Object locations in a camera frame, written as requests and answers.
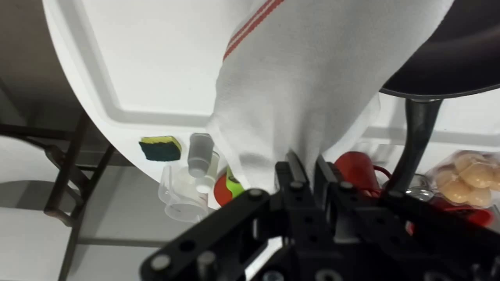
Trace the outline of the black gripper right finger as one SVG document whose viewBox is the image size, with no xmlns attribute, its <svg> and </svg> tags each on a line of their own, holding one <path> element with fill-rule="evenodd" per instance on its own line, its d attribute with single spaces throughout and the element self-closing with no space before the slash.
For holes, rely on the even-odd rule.
<svg viewBox="0 0 500 281">
<path fill-rule="evenodd" d="M 323 158 L 314 197 L 328 223 L 345 219 L 373 253 L 381 281 L 500 281 L 500 236 L 466 217 L 398 192 L 370 197 Z"/>
</svg>

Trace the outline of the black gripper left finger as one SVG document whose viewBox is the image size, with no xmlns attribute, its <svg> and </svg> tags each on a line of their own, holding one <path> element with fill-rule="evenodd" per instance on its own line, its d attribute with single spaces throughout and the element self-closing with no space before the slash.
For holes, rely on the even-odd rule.
<svg viewBox="0 0 500 281">
<path fill-rule="evenodd" d="M 167 242 L 141 264 L 141 281 L 245 281 L 245 270 L 275 237 L 278 261 L 264 272 L 298 270 L 298 251 L 309 247 L 312 195 L 294 151 L 275 164 L 278 192 L 251 187 Z"/>
</svg>

